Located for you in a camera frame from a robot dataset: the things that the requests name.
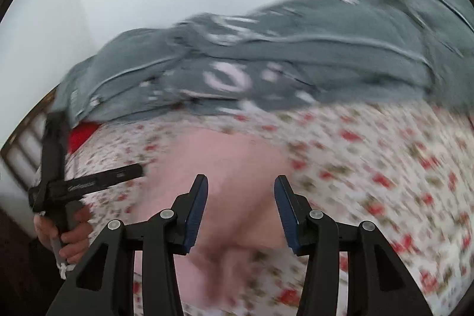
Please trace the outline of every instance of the black tool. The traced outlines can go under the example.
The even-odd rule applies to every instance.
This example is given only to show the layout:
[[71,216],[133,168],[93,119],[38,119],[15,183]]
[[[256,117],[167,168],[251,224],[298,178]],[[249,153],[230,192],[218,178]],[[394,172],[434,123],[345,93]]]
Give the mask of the black tool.
[[[44,212],[56,224],[59,235],[75,226],[74,213],[82,207],[79,201],[84,194],[107,189],[118,183],[143,175],[140,164],[92,174],[65,181],[65,162],[70,127],[64,112],[49,113],[42,139],[41,181],[28,190],[29,204],[35,213]],[[60,238],[51,240],[59,267],[67,265],[59,250]]]
[[[334,316],[339,252],[349,254],[348,316],[433,316],[415,281],[374,223],[335,222],[293,193],[285,176],[275,198],[288,245],[309,263],[298,316]],[[183,316],[174,254],[194,245],[208,194],[198,175],[190,192],[148,221],[112,220],[70,273],[47,316],[133,315],[134,252],[143,250],[145,316]]]
[[194,246],[207,196],[207,178],[198,175],[171,209],[137,224],[110,221],[69,274],[47,316],[133,315],[135,251],[143,251],[144,313],[183,316],[173,255],[186,255]]
[[374,223],[335,222],[312,210],[285,176],[275,181],[275,199],[288,246],[309,255],[297,316],[333,316],[337,308],[339,252],[348,252],[348,316],[433,316],[397,253]]

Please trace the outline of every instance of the bed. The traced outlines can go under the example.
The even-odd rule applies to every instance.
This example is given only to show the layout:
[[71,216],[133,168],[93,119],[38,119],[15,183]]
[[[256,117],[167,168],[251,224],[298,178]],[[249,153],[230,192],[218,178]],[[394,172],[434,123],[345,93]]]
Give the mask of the bed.
[[[31,180],[22,169],[27,165],[34,175],[39,167],[39,158],[32,153],[32,141],[40,146],[39,129],[53,95],[54,92],[49,93],[32,109],[1,151],[6,165],[25,188]],[[463,294],[472,281],[474,264],[469,220],[474,199],[465,200],[464,206],[459,204],[462,198],[468,198],[474,186],[469,161],[474,159],[474,136],[466,117],[425,103],[314,106],[287,112],[207,117],[175,111],[144,122],[101,126],[69,158],[68,178],[133,162],[140,162],[147,170],[166,154],[174,138],[190,126],[227,134],[244,131],[286,148],[294,168],[295,190],[306,195],[314,208],[322,209],[336,221],[375,221],[430,299],[435,314],[447,314],[447,309],[453,309],[458,302],[451,315],[469,314],[473,287],[464,297]],[[95,214],[91,220],[91,240],[112,218],[130,222],[130,212],[144,184],[145,178],[141,178],[85,198]],[[395,186],[404,188],[401,193],[394,193]],[[450,198],[440,190],[447,194],[459,192],[461,196]],[[458,203],[457,209],[453,209],[451,201]],[[449,215],[439,217],[440,210]],[[401,212],[405,211],[411,212],[411,218],[421,220],[400,221]],[[440,237],[458,245],[454,252],[458,256],[439,256],[435,245],[440,240],[429,235],[436,228],[442,229]],[[243,294],[240,308],[233,312],[266,314],[270,307],[274,313],[292,315],[299,301],[305,259],[282,251],[261,256],[260,263],[265,274]],[[347,284],[344,255],[340,268],[343,287]],[[344,295],[340,298],[343,309]],[[136,312],[141,314],[139,275],[135,276],[134,299]],[[202,313],[188,305],[185,310],[191,315]]]

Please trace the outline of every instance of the silver rivet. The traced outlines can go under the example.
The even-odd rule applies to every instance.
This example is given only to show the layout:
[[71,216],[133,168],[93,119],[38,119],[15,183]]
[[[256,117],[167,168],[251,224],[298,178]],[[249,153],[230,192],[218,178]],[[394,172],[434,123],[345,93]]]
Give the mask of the silver rivet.
[[120,221],[119,220],[112,220],[107,224],[107,227],[111,230],[114,231],[118,228],[120,228]]
[[174,216],[174,212],[171,209],[165,209],[160,213],[160,217],[164,218],[165,220],[168,218],[172,218]]
[[374,223],[371,223],[370,221],[364,221],[362,223],[362,228],[364,228],[366,231],[373,231],[375,229]]
[[316,220],[323,218],[323,216],[324,216],[324,213],[320,210],[311,210],[310,212],[310,217],[315,218]]

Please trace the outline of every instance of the finger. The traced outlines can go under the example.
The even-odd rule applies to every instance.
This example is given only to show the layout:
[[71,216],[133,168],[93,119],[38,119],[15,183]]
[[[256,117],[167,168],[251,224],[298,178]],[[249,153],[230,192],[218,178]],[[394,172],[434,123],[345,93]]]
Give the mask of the finger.
[[75,254],[74,256],[68,258],[67,262],[70,264],[77,264],[81,260],[82,256],[86,254],[86,252],[87,252],[87,249],[78,254]]
[[89,247],[89,240],[85,239],[78,243],[67,244],[64,248],[59,251],[59,255],[63,259],[69,259],[81,252],[84,252]]
[[74,214],[74,219],[80,223],[85,223],[92,218],[91,205],[87,204]]
[[92,233],[92,226],[89,223],[80,223],[72,231],[63,233],[61,240],[64,243],[77,243],[87,238]]
[[48,239],[58,236],[58,229],[50,218],[35,214],[35,217],[33,218],[33,224],[35,225],[36,234],[38,236],[40,233]]

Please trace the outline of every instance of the red flower pattern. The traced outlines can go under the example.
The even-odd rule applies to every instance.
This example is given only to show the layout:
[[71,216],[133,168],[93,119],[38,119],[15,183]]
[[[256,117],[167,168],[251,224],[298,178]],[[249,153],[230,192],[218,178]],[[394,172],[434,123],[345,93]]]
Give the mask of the red flower pattern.
[[292,160],[292,167],[295,170],[302,170],[307,167],[307,164],[305,161],[302,160]]
[[354,133],[353,131],[349,130],[341,130],[340,136],[344,138],[346,141],[349,142],[359,142],[362,141],[362,137],[358,134]]
[[421,196],[421,201],[423,201],[425,205],[433,205],[433,196],[430,193],[425,193]]
[[397,254],[401,254],[402,252],[405,252],[405,248],[404,248],[403,245],[401,245],[400,243],[393,242],[391,245],[392,245],[393,250],[394,250]]
[[339,257],[339,269],[344,272],[349,271],[349,260],[346,256]]
[[145,151],[156,150],[157,147],[158,147],[157,145],[147,145],[145,146]]
[[244,116],[242,114],[238,114],[238,115],[234,116],[234,118],[237,121],[240,121],[240,122],[247,122],[249,120],[249,118],[247,116]]
[[142,284],[141,284],[141,283],[139,283],[138,281],[134,281],[134,282],[133,282],[133,289],[132,289],[133,294],[134,294],[134,295],[138,294],[139,291],[140,291],[140,289],[141,289],[141,287],[142,287]]
[[275,125],[262,125],[262,130],[265,131],[276,131],[277,127]]
[[426,150],[426,146],[424,143],[420,142],[420,141],[415,141],[415,145],[418,149],[420,150]]
[[367,207],[367,212],[374,217],[383,216],[385,214],[385,207],[380,202],[376,202]]
[[311,113],[305,113],[303,115],[303,120],[305,122],[311,122],[312,120],[314,120],[314,116]]
[[427,160],[426,158],[420,158],[419,163],[423,167],[423,169],[425,169],[425,170],[433,168],[433,165],[432,165],[431,161]]
[[448,176],[449,182],[447,184],[448,189],[452,192],[456,190],[456,184],[457,184],[457,176],[454,174],[454,172],[450,172]]
[[462,244],[461,244],[461,249],[463,251],[465,251],[469,245],[471,245],[471,235],[466,235],[463,237],[463,241],[462,241]]
[[283,292],[278,296],[277,302],[290,307],[297,307],[300,304],[300,296],[296,289],[284,289]]
[[319,173],[319,178],[320,179],[333,179],[334,176],[332,175],[332,173],[329,173],[327,170],[322,170]]
[[377,173],[375,174],[373,177],[372,177],[372,181],[373,182],[376,182],[380,185],[382,185],[383,187],[386,187],[388,189],[391,189],[393,188],[394,184],[392,181],[390,181],[387,177],[385,177],[383,174],[381,173]]
[[433,293],[438,288],[438,279],[427,270],[420,270],[421,288],[425,295]]
[[411,235],[404,235],[401,244],[405,249],[411,249],[413,247],[413,237]]

